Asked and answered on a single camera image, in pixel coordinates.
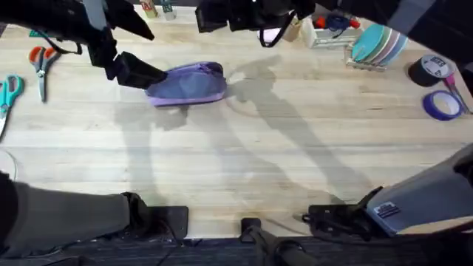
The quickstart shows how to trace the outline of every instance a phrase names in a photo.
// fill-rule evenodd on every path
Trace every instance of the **sticker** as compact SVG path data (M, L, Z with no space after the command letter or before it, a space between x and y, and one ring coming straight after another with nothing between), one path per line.
M423 56L422 67L437 78L446 78L452 74L452 67L444 59L435 55Z
M379 205L378 207L373 208L373 210L374 210L375 214L377 214L382 219L387 218L389 216L392 216L392 215L394 215L394 214L401 211L392 202L385 202L385 203Z

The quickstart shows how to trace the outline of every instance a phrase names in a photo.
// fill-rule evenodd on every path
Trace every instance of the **teal-handled scissors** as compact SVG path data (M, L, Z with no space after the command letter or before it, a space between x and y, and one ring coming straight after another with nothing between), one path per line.
M5 81L0 81L0 139L5 130L8 113L23 88L23 80L17 75L8 75Z

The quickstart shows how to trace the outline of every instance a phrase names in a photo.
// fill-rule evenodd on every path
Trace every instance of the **white label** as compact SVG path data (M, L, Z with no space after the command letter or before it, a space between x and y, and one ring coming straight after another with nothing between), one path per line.
M446 78L450 73L449 64L435 55L423 56L422 66L430 75L437 78Z

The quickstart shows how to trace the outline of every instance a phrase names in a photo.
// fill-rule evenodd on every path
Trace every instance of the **purple bag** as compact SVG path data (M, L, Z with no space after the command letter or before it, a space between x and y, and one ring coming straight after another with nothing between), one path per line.
M167 71L168 77L145 92L154 106L210 103L221 100L227 89L222 65L199 62Z

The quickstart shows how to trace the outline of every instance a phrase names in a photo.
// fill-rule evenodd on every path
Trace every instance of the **gray fabric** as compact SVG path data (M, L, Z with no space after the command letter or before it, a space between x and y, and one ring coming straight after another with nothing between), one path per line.
M120 194L89 195L47 191L15 183L18 219L5 242L5 256L48 250L124 229L129 206Z
M408 35L417 21L435 3L435 0L403 0L387 26L397 30L404 35Z

